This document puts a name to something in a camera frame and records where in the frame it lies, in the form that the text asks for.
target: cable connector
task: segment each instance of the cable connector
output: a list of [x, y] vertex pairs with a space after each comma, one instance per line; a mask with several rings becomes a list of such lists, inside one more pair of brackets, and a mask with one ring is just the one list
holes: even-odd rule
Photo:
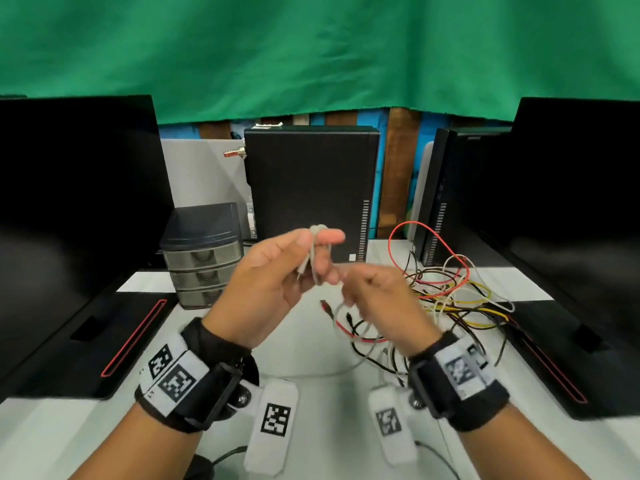
[[246, 157], [246, 150], [244, 149], [244, 146], [241, 146], [237, 150], [230, 150], [228, 152], [224, 152], [224, 156], [225, 158], [240, 157], [244, 159]]

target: gray drawer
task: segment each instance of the gray drawer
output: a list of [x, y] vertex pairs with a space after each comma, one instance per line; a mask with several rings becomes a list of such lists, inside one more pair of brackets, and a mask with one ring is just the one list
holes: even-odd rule
[[178, 300], [185, 310], [210, 308], [220, 297], [224, 286], [204, 288], [201, 290], [178, 291]]
[[193, 251], [163, 251], [169, 271], [186, 271], [201, 267], [222, 266], [243, 256], [242, 242], [232, 242], [219, 248]]
[[176, 290], [193, 290], [216, 285], [224, 285], [229, 282], [236, 269], [237, 263], [222, 267], [206, 267], [193, 271], [181, 271], [171, 273], [171, 280]]

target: green backdrop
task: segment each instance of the green backdrop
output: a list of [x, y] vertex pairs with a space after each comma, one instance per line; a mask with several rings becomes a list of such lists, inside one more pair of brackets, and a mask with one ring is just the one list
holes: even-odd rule
[[640, 0], [0, 0], [0, 94], [150, 93], [161, 123], [523, 95], [640, 99]]

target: computer tower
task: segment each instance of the computer tower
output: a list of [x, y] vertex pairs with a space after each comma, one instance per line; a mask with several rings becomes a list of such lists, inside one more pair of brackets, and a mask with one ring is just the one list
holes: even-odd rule
[[[418, 221], [434, 229], [458, 253], [476, 266], [510, 266], [483, 242], [468, 224], [468, 206], [482, 208], [478, 175], [485, 155], [504, 151], [510, 128], [439, 128], [433, 142]], [[499, 182], [483, 182], [499, 185]], [[499, 209], [484, 209], [499, 212]], [[413, 239], [423, 266], [441, 266], [451, 255], [427, 229], [417, 226]]]
[[379, 131], [283, 126], [246, 130], [244, 140], [258, 240], [324, 224], [346, 234], [334, 261], [364, 261]]

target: white desk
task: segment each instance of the white desk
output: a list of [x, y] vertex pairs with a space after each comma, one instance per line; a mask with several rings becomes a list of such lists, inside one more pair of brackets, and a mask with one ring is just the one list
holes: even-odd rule
[[[406, 262], [408, 249], [405, 241], [393, 242], [392, 251], [398, 263]], [[367, 260], [390, 264], [386, 241], [371, 241]], [[481, 272], [492, 289], [508, 298], [547, 298], [513, 268]], [[137, 273], [122, 290], [168, 291], [173, 287], [167, 273]], [[337, 305], [339, 288], [325, 285], [303, 298], [276, 332], [255, 350], [261, 372], [274, 375], [331, 372], [356, 361], [348, 342], [336, 337], [329, 318], [320, 310], [320, 299]], [[139, 363], [150, 358], [167, 334], [196, 315], [198, 311], [176, 307]], [[501, 343], [499, 332], [484, 332], [481, 339], [488, 354], [495, 357]], [[640, 419], [572, 420], [510, 346], [497, 373], [513, 402], [593, 480], [638, 478]], [[396, 469], [387, 466], [366, 406], [367, 393], [377, 384], [378, 371], [370, 364], [338, 378], [298, 381], [300, 405], [281, 478], [450, 479], [451, 473], [428, 451], [420, 452], [417, 466]], [[0, 480], [68, 478], [131, 407], [136, 386], [133, 373], [108, 401], [10, 399], [0, 404]], [[198, 453], [214, 459], [246, 444], [251, 423], [250, 418], [236, 415], [215, 424], [204, 434]], [[420, 414], [413, 419], [412, 429], [416, 439], [452, 460], [462, 479], [477, 478], [458, 437], [446, 422], [438, 424], [428, 413]], [[220, 479], [249, 477], [252, 476], [242, 468], [242, 455], [225, 460], [216, 469], [216, 478]]]

